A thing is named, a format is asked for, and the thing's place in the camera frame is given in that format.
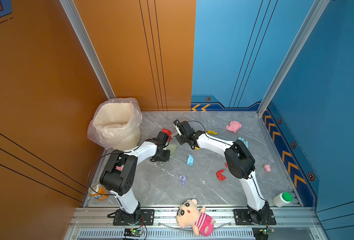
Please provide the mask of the green dustpan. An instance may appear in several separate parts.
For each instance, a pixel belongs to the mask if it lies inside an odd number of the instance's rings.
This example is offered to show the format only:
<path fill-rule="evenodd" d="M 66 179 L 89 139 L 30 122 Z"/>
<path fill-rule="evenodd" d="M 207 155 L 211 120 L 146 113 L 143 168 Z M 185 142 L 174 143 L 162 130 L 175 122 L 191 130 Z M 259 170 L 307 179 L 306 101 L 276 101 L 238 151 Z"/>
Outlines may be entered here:
<path fill-rule="evenodd" d="M 159 164 L 163 166 L 166 162 L 168 162 L 175 154 L 177 148 L 177 144 L 169 144 L 161 151 L 161 158 Z"/>

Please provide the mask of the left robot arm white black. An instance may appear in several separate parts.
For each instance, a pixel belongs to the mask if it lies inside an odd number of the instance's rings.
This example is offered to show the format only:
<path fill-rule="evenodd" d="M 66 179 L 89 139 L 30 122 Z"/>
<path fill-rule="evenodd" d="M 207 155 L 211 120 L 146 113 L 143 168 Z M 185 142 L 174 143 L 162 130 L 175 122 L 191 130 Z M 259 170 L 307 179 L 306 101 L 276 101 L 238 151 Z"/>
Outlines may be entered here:
<path fill-rule="evenodd" d="M 125 151 L 114 150 L 110 153 L 99 183 L 120 204 L 115 213 L 116 217 L 129 224 L 139 221 L 141 206 L 131 189 L 137 165 L 148 159 L 152 162 L 169 161 L 170 151 L 166 149 L 168 144 L 169 135 L 159 132 L 157 137 L 147 139 L 138 147 Z"/>

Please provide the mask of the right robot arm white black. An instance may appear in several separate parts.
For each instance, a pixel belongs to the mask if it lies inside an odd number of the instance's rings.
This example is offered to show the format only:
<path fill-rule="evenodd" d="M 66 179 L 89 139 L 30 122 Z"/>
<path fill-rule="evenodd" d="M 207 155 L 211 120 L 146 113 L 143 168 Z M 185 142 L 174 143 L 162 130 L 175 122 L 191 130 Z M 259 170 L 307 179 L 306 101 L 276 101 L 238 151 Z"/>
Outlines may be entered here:
<path fill-rule="evenodd" d="M 230 173 L 240 180 L 247 197 L 249 221 L 255 225 L 267 223 L 270 215 L 270 205 L 263 198 L 255 168 L 255 159 L 245 143 L 241 140 L 226 141 L 209 136 L 205 131 L 195 131 L 189 121 L 173 122 L 180 145 L 189 144 L 192 149 L 206 149 L 224 156 Z"/>

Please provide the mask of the small yellow paper scrap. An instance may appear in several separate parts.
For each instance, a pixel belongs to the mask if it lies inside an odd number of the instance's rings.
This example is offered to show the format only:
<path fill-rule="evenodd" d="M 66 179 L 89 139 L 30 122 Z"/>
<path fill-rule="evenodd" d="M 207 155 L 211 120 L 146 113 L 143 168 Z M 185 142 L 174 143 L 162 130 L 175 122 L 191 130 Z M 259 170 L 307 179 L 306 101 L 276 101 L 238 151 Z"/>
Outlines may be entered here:
<path fill-rule="evenodd" d="M 206 131 L 207 134 L 217 135 L 218 133 L 215 131 Z"/>

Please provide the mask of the light blue paper scrap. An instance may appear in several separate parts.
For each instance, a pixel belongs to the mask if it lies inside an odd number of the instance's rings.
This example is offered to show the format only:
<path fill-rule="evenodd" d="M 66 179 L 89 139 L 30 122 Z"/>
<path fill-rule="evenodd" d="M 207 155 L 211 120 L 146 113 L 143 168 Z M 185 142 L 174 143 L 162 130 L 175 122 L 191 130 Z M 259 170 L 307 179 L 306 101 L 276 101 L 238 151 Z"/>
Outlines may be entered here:
<path fill-rule="evenodd" d="M 192 155 L 190 155 L 190 154 L 188 154 L 187 165 L 188 166 L 193 166 L 194 165 L 194 157 Z"/>

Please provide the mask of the purple paper scrap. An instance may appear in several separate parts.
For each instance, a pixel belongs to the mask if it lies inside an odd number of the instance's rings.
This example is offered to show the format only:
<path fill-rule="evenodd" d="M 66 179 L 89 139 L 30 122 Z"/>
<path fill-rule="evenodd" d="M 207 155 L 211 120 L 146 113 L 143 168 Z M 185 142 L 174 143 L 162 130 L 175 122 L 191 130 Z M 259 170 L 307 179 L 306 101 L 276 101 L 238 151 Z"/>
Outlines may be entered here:
<path fill-rule="evenodd" d="M 186 184 L 186 181 L 187 181 L 186 175 L 180 175 L 179 179 L 180 179 L 180 182 L 181 182 L 182 186 L 184 186 Z"/>

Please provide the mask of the pink paper scrap far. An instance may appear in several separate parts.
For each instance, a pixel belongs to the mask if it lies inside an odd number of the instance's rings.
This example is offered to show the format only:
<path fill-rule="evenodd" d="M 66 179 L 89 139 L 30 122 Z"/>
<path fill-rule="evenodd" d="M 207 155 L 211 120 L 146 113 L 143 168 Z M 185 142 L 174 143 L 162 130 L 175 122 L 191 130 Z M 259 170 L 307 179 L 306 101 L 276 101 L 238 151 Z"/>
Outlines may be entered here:
<path fill-rule="evenodd" d="M 237 122 L 237 121 L 231 121 L 227 126 L 226 130 L 236 133 L 240 128 L 242 127 L 242 124 Z"/>

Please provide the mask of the red paper scrap crumpled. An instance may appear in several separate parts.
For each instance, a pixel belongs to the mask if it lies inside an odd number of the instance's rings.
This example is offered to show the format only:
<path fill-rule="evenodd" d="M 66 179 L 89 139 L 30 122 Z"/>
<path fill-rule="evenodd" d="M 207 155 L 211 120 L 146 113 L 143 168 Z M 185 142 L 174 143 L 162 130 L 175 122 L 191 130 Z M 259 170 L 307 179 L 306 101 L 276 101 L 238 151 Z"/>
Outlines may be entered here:
<path fill-rule="evenodd" d="M 224 181 L 226 177 L 223 175 L 225 169 L 219 170 L 216 172 L 217 179 L 220 181 Z"/>

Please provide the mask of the teal paper scrap right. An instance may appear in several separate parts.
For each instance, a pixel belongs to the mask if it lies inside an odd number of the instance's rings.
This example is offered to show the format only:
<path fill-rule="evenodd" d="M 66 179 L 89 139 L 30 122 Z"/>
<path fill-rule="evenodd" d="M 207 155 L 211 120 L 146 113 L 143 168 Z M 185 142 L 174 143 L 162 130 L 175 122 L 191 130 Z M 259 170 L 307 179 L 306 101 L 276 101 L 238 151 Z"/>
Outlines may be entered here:
<path fill-rule="evenodd" d="M 247 148 L 249 147 L 248 141 L 246 141 L 244 138 L 238 137 L 238 140 L 242 141 Z"/>

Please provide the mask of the plush doll pink shirt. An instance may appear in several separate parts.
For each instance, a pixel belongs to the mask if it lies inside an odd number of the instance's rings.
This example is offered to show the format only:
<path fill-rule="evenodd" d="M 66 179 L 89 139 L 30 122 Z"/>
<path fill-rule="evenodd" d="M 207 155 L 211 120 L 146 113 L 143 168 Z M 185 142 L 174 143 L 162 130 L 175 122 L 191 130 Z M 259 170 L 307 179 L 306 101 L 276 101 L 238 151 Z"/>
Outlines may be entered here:
<path fill-rule="evenodd" d="M 181 228 L 191 227 L 194 235 L 208 237 L 214 231 L 215 220 L 206 214 L 206 207 L 200 210 L 196 199 L 185 200 L 178 208 L 176 222 Z"/>

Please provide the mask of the left green circuit board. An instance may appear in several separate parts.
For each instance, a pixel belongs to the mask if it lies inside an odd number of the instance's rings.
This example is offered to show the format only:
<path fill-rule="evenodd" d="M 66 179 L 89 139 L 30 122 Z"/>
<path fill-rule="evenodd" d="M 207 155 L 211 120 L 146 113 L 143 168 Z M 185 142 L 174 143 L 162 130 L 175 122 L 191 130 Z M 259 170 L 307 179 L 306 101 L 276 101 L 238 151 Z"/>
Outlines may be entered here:
<path fill-rule="evenodd" d="M 145 237 L 145 232 L 142 229 L 124 229 L 123 238 L 125 240 L 140 240 Z"/>

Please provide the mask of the white bottle green cap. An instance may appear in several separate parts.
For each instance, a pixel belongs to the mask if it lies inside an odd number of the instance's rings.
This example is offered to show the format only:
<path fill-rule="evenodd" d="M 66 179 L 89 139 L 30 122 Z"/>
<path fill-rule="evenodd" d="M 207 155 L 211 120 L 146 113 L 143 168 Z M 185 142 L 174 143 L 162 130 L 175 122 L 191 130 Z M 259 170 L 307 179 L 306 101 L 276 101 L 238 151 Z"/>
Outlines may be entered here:
<path fill-rule="evenodd" d="M 273 198 L 273 203 L 276 207 L 283 207 L 293 201 L 293 197 L 290 193 L 280 193 Z"/>

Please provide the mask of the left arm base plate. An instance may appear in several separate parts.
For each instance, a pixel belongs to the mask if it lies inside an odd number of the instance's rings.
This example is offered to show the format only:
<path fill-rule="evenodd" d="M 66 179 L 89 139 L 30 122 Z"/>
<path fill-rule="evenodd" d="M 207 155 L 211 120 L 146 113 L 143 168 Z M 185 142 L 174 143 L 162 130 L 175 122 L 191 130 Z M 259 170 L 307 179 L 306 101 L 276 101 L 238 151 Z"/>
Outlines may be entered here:
<path fill-rule="evenodd" d="M 152 226 L 154 223 L 154 209 L 137 209 L 133 214 L 128 214 L 119 209 L 114 213 L 114 226 L 139 226 L 145 224 Z"/>

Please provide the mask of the pink scrap near wall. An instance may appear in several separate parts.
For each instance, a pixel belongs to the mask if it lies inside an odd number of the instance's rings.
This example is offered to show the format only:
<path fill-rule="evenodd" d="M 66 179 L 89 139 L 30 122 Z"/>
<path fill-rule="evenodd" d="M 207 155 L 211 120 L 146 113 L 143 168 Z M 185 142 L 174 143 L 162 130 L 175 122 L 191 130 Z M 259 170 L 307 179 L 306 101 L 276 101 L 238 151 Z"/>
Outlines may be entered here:
<path fill-rule="evenodd" d="M 264 165 L 264 169 L 265 169 L 266 172 L 271 172 L 271 166 L 270 165 L 265 164 Z"/>

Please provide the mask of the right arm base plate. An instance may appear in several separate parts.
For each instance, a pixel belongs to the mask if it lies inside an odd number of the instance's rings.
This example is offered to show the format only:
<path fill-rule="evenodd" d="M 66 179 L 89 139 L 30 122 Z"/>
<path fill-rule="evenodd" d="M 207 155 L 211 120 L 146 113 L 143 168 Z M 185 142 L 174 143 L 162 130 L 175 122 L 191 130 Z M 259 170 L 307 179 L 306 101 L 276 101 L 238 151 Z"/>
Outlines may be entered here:
<path fill-rule="evenodd" d="M 233 213 L 237 226 L 274 226 L 277 224 L 272 210 L 268 210 L 266 213 L 260 214 L 254 210 L 234 209 Z"/>

